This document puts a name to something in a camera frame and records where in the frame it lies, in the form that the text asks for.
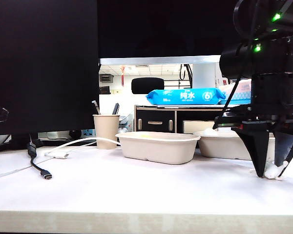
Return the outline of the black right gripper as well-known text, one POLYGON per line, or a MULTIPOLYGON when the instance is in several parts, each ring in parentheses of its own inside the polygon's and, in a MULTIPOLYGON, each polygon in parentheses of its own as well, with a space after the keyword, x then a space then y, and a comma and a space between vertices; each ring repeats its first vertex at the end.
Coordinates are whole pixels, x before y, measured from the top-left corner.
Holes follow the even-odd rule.
POLYGON ((230 126, 245 144, 258 177, 263 177, 269 132, 274 133, 274 164, 281 176, 293 158, 293 73, 237 75, 236 82, 214 128, 230 126), (250 79, 248 104, 229 107, 238 85, 250 79))

